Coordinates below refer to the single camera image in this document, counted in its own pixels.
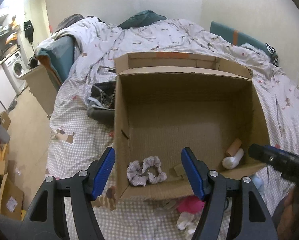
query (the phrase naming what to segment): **pink cloth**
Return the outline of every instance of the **pink cloth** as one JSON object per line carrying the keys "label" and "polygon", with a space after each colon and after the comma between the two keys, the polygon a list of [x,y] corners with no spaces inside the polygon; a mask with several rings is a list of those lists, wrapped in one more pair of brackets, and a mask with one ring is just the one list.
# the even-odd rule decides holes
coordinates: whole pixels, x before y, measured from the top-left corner
{"label": "pink cloth", "polygon": [[178,205],[177,210],[179,213],[188,212],[196,214],[204,208],[205,202],[201,201],[196,196],[188,196]]}

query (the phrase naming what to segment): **patterned bedding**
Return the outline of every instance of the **patterned bedding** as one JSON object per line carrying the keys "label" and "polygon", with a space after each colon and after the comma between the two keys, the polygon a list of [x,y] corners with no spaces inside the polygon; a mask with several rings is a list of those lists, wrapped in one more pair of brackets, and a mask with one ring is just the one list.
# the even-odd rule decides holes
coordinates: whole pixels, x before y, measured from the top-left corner
{"label": "patterned bedding", "polygon": [[[113,144],[113,127],[99,124],[86,113],[87,98],[94,83],[115,80],[113,59],[127,52],[178,51],[212,55],[236,61],[253,70],[253,84],[265,114],[271,145],[299,154],[299,87],[270,64],[269,57],[256,49],[233,46],[188,20],[162,20],[147,27],[122,30],[95,22],[92,42],[81,42],[82,54],[73,64],[70,77],[61,86],[50,119],[52,133],[46,176],[73,176],[98,159]],[[76,39],[90,39],[81,30]],[[257,173],[265,182],[264,201],[273,214],[276,205],[292,186],[271,167]],[[115,184],[112,172],[104,192]],[[160,209],[156,201],[117,201],[117,209],[94,207],[105,239],[184,239],[178,230],[176,210]],[[71,239],[78,239],[70,199],[65,199]],[[229,214],[224,215],[219,239],[225,239]]]}

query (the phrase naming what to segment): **metal screw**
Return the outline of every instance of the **metal screw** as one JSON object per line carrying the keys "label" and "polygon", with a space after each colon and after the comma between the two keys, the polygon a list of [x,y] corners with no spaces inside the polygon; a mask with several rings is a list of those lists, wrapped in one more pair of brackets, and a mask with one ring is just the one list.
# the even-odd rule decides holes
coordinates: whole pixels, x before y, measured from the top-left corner
{"label": "metal screw", "polygon": [[243,177],[243,181],[246,183],[250,183],[251,179],[249,177]]}
{"label": "metal screw", "polygon": [[45,180],[46,182],[52,182],[53,181],[53,176],[48,176]]}
{"label": "metal screw", "polygon": [[86,170],[82,170],[78,173],[79,176],[84,177],[87,175],[87,171]]}
{"label": "metal screw", "polygon": [[218,172],[217,171],[210,171],[210,175],[212,177],[217,177],[218,176]]}

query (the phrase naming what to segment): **open cardboard box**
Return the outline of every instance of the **open cardboard box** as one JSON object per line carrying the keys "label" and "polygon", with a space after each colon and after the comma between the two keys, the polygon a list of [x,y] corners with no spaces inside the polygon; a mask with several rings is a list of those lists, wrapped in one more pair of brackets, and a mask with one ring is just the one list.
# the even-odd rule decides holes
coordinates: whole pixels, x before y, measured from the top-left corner
{"label": "open cardboard box", "polygon": [[[181,150],[226,177],[240,179],[264,164],[248,157],[252,143],[269,144],[267,126],[248,68],[217,57],[176,52],[129,53],[115,60],[116,192],[121,199],[169,199],[193,194],[173,167]],[[240,138],[245,155],[225,170],[225,150]],[[134,187],[126,169],[157,155],[167,180]]]}

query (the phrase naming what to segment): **sticker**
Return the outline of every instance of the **sticker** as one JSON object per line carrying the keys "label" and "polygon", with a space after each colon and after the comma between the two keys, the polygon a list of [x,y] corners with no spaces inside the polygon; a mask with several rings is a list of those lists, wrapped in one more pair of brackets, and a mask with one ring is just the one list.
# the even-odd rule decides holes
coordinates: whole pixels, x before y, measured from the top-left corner
{"label": "sticker", "polygon": [[10,212],[14,212],[16,206],[17,206],[17,201],[13,197],[11,197],[9,201],[6,203],[6,207]]}

